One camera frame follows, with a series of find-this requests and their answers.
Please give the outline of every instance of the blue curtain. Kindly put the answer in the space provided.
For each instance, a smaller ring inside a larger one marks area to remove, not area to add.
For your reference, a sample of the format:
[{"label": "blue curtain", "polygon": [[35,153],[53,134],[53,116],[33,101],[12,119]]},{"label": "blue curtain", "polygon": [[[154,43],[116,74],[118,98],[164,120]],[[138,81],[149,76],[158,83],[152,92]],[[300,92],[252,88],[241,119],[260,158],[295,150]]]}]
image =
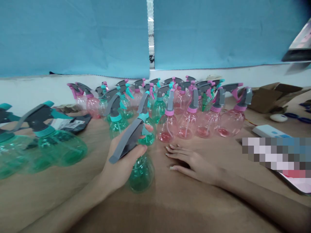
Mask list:
[{"label": "blue curtain", "polygon": [[0,76],[149,77],[146,0],[0,1]]},{"label": "blue curtain", "polygon": [[302,0],[156,0],[155,68],[278,64],[309,18]]}]

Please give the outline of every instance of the left hand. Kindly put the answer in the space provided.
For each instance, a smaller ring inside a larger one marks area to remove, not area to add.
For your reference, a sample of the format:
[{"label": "left hand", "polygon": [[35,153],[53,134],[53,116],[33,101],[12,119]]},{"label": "left hand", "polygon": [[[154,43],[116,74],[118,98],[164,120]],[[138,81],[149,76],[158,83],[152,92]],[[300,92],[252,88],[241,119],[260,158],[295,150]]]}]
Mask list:
[{"label": "left hand", "polygon": [[[145,124],[146,129],[149,132],[153,131],[153,127]],[[137,145],[126,154],[123,158],[121,158],[115,164],[111,164],[109,162],[109,158],[113,155],[115,149],[117,148],[123,134],[128,129],[127,127],[119,136],[115,137],[111,143],[109,148],[109,153],[107,156],[107,160],[104,166],[103,171],[98,177],[99,185],[103,185],[104,189],[108,194],[116,191],[118,188],[125,185],[127,180],[130,177],[133,166],[136,163],[136,160],[141,157],[147,150],[146,145]]]}]

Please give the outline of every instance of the white computer mouse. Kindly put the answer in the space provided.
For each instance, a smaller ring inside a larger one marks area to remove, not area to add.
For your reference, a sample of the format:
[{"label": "white computer mouse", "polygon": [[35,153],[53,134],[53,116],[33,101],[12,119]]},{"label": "white computer mouse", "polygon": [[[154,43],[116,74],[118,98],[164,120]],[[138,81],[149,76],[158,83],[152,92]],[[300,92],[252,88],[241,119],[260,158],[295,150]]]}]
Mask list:
[{"label": "white computer mouse", "polygon": [[284,122],[287,121],[287,116],[282,115],[282,114],[273,114],[270,116],[271,120],[277,121],[277,122]]}]

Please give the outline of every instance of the right hand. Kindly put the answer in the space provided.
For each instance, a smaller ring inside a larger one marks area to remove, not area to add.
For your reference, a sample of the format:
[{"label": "right hand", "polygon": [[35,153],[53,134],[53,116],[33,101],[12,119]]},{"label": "right hand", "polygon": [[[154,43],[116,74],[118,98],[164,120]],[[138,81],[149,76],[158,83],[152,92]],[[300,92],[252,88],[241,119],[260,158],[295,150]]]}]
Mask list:
[{"label": "right hand", "polygon": [[183,148],[180,145],[169,145],[166,147],[169,153],[166,155],[173,159],[179,159],[189,164],[191,169],[174,165],[170,167],[172,170],[179,171],[196,180],[218,186],[221,181],[222,172],[224,169],[219,168],[207,162],[200,154]]}]

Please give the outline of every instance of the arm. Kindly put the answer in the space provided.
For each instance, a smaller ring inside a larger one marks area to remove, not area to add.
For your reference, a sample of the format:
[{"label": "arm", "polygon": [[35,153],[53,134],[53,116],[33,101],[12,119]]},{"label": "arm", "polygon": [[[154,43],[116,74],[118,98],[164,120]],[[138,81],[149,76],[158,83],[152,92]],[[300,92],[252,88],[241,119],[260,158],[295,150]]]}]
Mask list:
[{"label": "arm", "polygon": [[[150,132],[153,130],[150,125],[146,125],[146,129]],[[130,177],[136,160],[147,150],[147,146],[138,145],[117,163],[111,164],[108,159],[112,156],[125,131],[112,140],[104,169],[100,175],[68,201],[24,228],[21,233],[66,232],[93,207],[122,187]]]},{"label": "arm", "polygon": [[264,213],[287,232],[310,232],[311,208],[245,180],[225,169],[208,163],[201,155],[179,145],[167,147],[166,155],[189,164],[191,169],[173,166],[199,181],[227,190]]}]

